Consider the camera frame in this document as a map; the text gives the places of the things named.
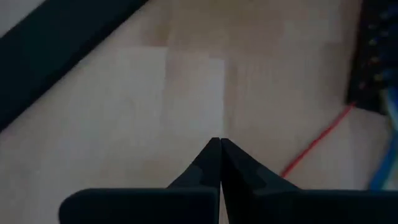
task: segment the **light wood surface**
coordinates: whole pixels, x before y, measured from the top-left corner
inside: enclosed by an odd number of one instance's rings
[[[18,13],[0,34],[40,1],[1,2]],[[56,223],[88,187],[165,187],[213,136],[280,172],[344,108],[359,5],[151,0],[0,134],[0,222]],[[288,179],[364,189],[387,130],[355,109]]]

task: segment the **wooden floor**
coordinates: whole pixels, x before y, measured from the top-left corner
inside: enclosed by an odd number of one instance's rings
[[[1,35],[41,0],[0,2]],[[344,108],[359,5],[151,0],[0,134],[0,222],[56,223],[88,187],[165,187],[213,136],[280,172]],[[355,109],[288,179],[363,189],[387,138]]]

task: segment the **laminate floor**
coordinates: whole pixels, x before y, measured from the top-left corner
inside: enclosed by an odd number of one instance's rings
[[[0,2],[3,34],[40,0]],[[360,4],[151,0],[0,134],[0,222],[56,223],[88,187],[165,187],[213,136],[280,172],[345,107]],[[355,109],[288,179],[364,189],[387,130]]]

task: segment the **black strip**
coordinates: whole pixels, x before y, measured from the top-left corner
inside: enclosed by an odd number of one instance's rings
[[[46,0],[5,34],[0,131],[147,1]]]

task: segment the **red wire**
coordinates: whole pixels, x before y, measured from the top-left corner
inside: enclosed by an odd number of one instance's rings
[[[343,112],[332,122],[332,124],[324,130],[319,137],[316,138],[311,144],[298,155],[290,164],[282,171],[281,177],[286,177],[294,167],[325,137],[327,136],[338,124],[347,116],[347,114],[354,108],[355,102],[348,105]]]

